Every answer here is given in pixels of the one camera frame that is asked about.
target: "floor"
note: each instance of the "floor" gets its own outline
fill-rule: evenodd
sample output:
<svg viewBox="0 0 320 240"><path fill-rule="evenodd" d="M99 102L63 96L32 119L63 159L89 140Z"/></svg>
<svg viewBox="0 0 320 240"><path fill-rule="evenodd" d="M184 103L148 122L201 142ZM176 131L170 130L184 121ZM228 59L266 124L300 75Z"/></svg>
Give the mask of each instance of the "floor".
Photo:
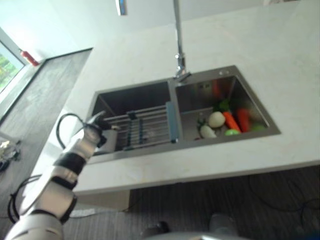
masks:
<svg viewBox="0 0 320 240"><path fill-rule="evenodd" d="M89 54L49 60L0 126L0 131L22 139L20 161L0 175L0 239L12 226L5 218L8 196L31 174ZM301 210L283 212L319 197L319 175L319 166L312 166L132 190L128 211L72 218L64 226L65 239L137 240L143 229L158 221L166 221L172 231L206 231L212 213L232 216L239 234L250 239L320 234L319 200L308 203L302 214Z"/></svg>

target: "fire extinguisher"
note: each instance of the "fire extinguisher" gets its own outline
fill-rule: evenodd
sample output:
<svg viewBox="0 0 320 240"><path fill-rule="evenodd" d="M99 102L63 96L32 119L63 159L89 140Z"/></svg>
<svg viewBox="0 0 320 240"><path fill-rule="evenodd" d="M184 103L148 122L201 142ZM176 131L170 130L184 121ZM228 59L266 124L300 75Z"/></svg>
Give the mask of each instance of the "fire extinguisher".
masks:
<svg viewBox="0 0 320 240"><path fill-rule="evenodd" d="M29 63L32 64L32 66L38 66L39 63L27 52L27 51L22 51L20 49L20 55L25 59L27 60Z"/></svg>

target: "marble countertop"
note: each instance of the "marble countertop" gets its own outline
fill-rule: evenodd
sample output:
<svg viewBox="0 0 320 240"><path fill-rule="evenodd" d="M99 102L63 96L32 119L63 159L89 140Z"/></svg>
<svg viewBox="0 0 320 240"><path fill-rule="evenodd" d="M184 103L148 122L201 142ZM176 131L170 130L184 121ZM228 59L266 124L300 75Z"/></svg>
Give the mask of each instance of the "marble countertop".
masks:
<svg viewBox="0 0 320 240"><path fill-rule="evenodd" d="M281 131L279 135L114 161L92 158L78 195L159 186L320 163L318 0L249 8L184 21L186 66L200 72L236 65ZM61 111L86 118L96 91L172 77L174 25L109 37L96 44ZM67 143L76 125L61 129ZM33 170L40 174L61 152L55 127Z"/></svg>

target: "carrot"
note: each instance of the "carrot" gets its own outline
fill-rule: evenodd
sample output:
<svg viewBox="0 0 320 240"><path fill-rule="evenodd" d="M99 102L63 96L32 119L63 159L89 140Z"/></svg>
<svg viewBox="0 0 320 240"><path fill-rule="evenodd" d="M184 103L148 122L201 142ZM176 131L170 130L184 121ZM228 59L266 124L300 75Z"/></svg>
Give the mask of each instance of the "carrot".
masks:
<svg viewBox="0 0 320 240"><path fill-rule="evenodd" d="M241 130L236 122L236 120L234 119L234 117L231 115L230 112L228 111L224 111L223 116L225 117L225 124L230 128L230 129L235 129L238 130L241 133Z"/></svg>
<svg viewBox="0 0 320 240"><path fill-rule="evenodd" d="M236 111L236 118L238 119L238 123L242 132L249 132L250 129L250 121L249 121L249 113L245 108L239 108Z"/></svg>

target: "dish rack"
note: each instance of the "dish rack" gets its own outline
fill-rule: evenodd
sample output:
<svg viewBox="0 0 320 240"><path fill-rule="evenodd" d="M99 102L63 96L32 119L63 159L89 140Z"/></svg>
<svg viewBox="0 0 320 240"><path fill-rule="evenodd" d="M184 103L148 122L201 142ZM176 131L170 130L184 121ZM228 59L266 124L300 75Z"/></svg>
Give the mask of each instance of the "dish rack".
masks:
<svg viewBox="0 0 320 240"><path fill-rule="evenodd" d="M170 101L165 105L131 110L106 120L119 128L115 151L176 143L179 138L176 113Z"/></svg>

